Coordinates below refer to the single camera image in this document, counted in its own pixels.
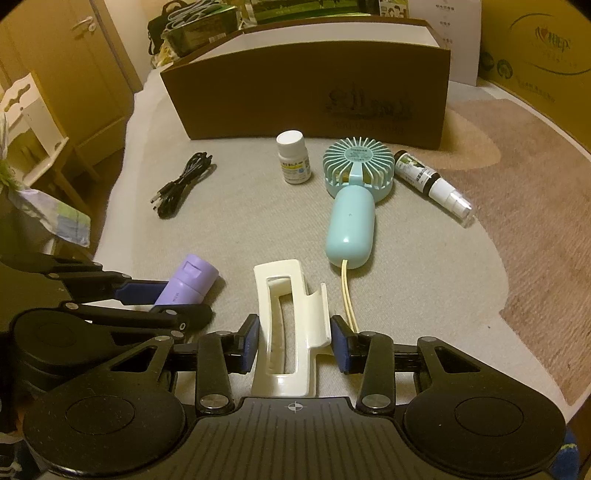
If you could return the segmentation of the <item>purple tube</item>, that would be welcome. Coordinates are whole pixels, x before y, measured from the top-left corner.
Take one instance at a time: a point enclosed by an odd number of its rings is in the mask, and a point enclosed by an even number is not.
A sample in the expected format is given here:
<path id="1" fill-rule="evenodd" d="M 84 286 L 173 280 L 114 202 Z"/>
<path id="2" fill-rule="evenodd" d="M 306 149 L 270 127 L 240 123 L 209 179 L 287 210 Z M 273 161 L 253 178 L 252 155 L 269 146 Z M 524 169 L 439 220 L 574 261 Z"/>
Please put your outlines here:
<path id="1" fill-rule="evenodd" d="M 219 272 L 204 259 L 188 254 L 156 299 L 155 306 L 201 304 Z"/>

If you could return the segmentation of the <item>cream white hair claw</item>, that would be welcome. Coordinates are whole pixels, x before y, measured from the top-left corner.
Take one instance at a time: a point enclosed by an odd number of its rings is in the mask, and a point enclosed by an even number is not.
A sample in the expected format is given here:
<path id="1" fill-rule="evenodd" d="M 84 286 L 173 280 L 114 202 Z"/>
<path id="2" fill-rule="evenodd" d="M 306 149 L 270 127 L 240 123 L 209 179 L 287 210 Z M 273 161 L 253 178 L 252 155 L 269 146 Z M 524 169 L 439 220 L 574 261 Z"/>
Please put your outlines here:
<path id="1" fill-rule="evenodd" d="M 314 292 L 296 259 L 253 268 L 259 299 L 259 351 L 252 380 L 256 397 L 314 397 L 317 357 L 329 353 L 327 285 Z"/>

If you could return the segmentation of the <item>mint green handheld fan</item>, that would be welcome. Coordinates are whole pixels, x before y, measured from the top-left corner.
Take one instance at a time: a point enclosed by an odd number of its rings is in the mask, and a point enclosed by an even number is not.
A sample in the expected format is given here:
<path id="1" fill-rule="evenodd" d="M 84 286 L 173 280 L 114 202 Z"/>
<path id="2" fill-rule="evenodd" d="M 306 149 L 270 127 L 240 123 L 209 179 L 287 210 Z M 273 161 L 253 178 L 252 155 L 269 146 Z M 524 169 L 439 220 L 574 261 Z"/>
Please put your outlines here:
<path id="1" fill-rule="evenodd" d="M 322 156 L 325 188 L 334 203 L 325 254 L 332 265 L 358 269 L 372 255 L 376 204 L 394 185 L 394 155 L 382 142 L 341 139 Z"/>

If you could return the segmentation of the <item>white wooden chair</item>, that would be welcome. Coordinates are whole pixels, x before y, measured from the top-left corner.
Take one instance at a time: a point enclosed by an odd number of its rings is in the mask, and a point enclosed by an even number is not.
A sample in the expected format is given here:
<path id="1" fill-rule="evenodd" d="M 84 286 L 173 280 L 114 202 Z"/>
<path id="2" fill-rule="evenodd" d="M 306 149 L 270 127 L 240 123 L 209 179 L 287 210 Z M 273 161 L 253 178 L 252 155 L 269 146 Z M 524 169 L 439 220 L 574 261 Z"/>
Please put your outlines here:
<path id="1" fill-rule="evenodd" d="M 66 178 L 64 168 L 72 160 L 92 179 L 99 176 L 57 126 L 32 74 L 14 81 L 4 92 L 1 118 L 7 121 L 7 162 L 16 181 L 27 188 L 52 184 L 73 207 L 88 214 L 89 207 Z"/>

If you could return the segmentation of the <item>dark spray bottle white cap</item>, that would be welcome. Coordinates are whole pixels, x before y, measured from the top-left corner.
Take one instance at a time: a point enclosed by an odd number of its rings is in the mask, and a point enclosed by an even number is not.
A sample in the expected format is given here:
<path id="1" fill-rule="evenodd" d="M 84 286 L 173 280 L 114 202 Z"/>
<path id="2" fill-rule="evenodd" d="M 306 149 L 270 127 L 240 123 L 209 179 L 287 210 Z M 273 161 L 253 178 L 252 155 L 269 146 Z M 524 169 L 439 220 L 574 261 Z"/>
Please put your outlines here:
<path id="1" fill-rule="evenodd" d="M 394 153 L 394 173 L 462 223 L 471 220 L 473 206 L 466 196 L 412 153 L 406 150 Z"/>

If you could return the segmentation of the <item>small white pill bottle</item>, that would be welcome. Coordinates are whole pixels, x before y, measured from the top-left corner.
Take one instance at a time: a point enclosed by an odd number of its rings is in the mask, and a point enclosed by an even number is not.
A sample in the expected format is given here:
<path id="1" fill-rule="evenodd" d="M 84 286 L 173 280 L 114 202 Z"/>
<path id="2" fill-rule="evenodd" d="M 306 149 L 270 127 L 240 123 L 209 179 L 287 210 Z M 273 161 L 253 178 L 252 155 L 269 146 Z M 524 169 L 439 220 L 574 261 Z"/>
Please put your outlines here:
<path id="1" fill-rule="evenodd" d="M 307 182 L 311 178 L 311 165 L 304 135 L 298 130 L 287 130 L 276 136 L 277 154 L 283 180 L 291 185 Z"/>

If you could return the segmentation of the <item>brown open cardboard box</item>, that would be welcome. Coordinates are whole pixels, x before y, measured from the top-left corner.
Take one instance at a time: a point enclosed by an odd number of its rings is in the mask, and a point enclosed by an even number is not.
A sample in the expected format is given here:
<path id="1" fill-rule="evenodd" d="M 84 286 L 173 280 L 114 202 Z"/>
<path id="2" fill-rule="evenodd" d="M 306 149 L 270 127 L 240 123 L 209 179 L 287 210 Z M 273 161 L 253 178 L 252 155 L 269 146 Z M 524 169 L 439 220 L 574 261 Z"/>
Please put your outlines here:
<path id="1" fill-rule="evenodd" d="M 235 32 L 161 73 L 192 140 L 369 137 L 441 144 L 451 52 L 424 20 L 342 16 Z"/>

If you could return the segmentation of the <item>green milk carton box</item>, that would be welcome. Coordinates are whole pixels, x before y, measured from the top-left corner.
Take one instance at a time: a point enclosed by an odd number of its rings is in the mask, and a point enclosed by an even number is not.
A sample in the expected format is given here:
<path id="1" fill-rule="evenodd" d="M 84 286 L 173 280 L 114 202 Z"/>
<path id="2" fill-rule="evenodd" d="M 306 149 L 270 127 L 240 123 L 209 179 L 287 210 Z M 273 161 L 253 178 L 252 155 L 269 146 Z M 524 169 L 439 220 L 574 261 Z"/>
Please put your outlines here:
<path id="1" fill-rule="evenodd" d="M 257 24 L 334 15 L 365 13 L 366 1 L 356 0 L 273 0 L 250 1 Z"/>

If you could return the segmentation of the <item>white printed box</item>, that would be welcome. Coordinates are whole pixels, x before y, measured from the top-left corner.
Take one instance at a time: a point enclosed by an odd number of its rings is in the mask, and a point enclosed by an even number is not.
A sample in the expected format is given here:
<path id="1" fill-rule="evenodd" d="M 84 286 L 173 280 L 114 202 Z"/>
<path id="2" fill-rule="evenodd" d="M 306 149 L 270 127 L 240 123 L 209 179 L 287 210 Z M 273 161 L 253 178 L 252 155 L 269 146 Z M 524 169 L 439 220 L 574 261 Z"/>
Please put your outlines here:
<path id="1" fill-rule="evenodd" d="M 409 2 L 410 17 L 426 20 L 451 50 L 450 79 L 476 86 L 480 46 L 482 2 L 432 0 Z"/>

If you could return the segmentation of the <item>blue milk carton box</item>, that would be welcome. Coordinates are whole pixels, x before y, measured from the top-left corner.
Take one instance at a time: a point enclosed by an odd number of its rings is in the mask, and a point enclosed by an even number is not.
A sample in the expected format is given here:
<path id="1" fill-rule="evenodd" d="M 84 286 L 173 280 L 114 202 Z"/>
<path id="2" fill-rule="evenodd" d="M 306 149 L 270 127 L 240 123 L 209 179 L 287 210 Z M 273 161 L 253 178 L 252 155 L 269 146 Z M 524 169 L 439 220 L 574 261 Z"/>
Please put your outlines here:
<path id="1" fill-rule="evenodd" d="M 409 2 L 408 0 L 380 0 L 380 15 L 390 18 L 408 18 Z"/>

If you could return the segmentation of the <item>large tan cardboard carton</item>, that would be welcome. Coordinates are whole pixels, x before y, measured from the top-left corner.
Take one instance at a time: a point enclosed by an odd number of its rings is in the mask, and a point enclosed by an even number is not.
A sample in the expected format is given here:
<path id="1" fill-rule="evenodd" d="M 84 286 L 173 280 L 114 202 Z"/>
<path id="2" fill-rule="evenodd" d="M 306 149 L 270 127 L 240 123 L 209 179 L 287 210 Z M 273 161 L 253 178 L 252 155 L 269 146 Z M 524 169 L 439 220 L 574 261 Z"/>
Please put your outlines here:
<path id="1" fill-rule="evenodd" d="M 590 148 L 590 19 L 571 1 L 484 1 L 480 76 Z"/>

